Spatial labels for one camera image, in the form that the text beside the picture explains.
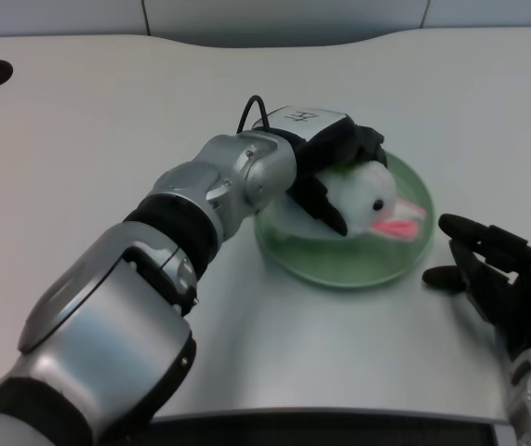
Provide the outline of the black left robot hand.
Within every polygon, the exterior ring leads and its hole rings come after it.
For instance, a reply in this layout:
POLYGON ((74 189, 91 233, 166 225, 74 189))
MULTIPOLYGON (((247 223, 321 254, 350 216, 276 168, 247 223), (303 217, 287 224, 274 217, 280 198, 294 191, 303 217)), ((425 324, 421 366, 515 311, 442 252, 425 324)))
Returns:
POLYGON ((347 236, 348 213, 332 203, 331 188, 322 175, 368 164, 385 169, 384 137, 345 113, 290 106, 262 114, 252 128, 286 139, 294 150, 297 178, 286 192, 285 211, 297 210, 332 234, 347 236))

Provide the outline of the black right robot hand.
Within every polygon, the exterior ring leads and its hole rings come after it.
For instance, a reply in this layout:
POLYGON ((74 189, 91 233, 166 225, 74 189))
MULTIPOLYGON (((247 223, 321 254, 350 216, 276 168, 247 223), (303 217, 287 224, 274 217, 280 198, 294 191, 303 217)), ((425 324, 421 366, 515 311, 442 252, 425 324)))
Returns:
POLYGON ((427 269, 423 282, 451 295, 465 293, 481 318, 496 327, 508 357, 531 348, 531 247, 497 226, 443 214, 455 263, 427 269))

